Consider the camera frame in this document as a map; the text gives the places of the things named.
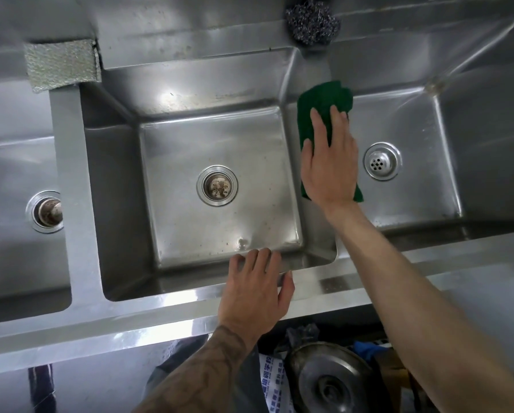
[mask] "gray floor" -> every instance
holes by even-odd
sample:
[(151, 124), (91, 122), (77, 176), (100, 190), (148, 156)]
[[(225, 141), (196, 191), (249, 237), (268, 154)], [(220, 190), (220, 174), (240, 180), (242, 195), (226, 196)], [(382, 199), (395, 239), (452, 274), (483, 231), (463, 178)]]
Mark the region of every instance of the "gray floor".
[[(514, 280), (460, 288), (451, 291), (449, 297), (474, 324), (498, 341), (514, 371)], [(170, 346), (165, 342), (54, 364), (58, 411), (131, 411)], [(0, 413), (9, 412), (33, 412), (26, 370), (0, 374)]]

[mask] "sink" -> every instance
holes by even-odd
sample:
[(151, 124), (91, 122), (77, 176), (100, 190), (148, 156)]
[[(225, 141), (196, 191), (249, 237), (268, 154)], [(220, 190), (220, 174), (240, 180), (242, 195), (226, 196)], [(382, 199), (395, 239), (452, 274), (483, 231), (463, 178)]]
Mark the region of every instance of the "sink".
[(301, 198), (296, 108), (328, 78), (325, 52), (286, 48), (107, 70), (83, 89), (106, 296), (220, 284), (254, 248), (281, 251), (283, 270), (335, 260)]
[(36, 230), (33, 209), (26, 215), (44, 192), (59, 192), (48, 93), (33, 94), (27, 80), (0, 81), (0, 322), (71, 303), (64, 231)]
[[(301, 198), (296, 108), (331, 79), (355, 95), (362, 208), (399, 250), (514, 232), (514, 19), (102, 79), (81, 97), (108, 299), (221, 284), (252, 248), (281, 251), (283, 270), (333, 262), (335, 234)], [(371, 176), (378, 146), (395, 176)]]

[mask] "person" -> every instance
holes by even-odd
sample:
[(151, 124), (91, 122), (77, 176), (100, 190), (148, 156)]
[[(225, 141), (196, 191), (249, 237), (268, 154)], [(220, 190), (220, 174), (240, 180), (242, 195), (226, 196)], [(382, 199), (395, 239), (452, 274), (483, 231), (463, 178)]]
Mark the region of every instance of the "person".
[[(492, 344), (353, 201), (357, 144), (347, 114), (335, 106), (330, 113), (329, 146), (320, 115), (311, 111), (314, 150), (306, 140), (301, 178), (309, 198), (340, 235), (400, 359), (441, 412), (514, 413), (514, 376)], [(169, 374), (136, 413), (227, 411), (240, 366), (261, 335), (286, 315), (295, 290), (288, 272), (277, 291), (278, 252), (252, 250), (239, 270), (242, 261), (239, 255), (230, 261), (219, 326), (211, 338)]]

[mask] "blue cloth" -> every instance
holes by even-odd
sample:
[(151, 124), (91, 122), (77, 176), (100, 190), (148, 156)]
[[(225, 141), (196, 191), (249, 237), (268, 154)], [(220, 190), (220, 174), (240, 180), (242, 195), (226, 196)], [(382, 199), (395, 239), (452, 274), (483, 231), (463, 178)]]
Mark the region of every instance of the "blue cloth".
[(371, 342), (359, 342), (358, 340), (356, 340), (353, 345), (353, 352), (366, 362), (370, 362), (375, 354), (385, 352), (387, 350), (388, 348), (372, 344)]

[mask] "sink drain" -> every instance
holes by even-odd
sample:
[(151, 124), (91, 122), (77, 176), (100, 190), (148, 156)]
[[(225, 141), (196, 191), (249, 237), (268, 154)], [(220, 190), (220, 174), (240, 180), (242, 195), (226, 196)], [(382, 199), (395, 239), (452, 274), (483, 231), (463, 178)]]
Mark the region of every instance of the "sink drain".
[(60, 193), (43, 191), (35, 194), (27, 203), (26, 218), (37, 232), (58, 232), (64, 227)]
[(364, 168), (376, 180), (391, 180), (398, 174), (401, 167), (400, 152), (388, 143), (373, 144), (364, 154)]
[(200, 173), (196, 188), (205, 204), (224, 206), (234, 200), (238, 192), (238, 180), (227, 167), (215, 165)]

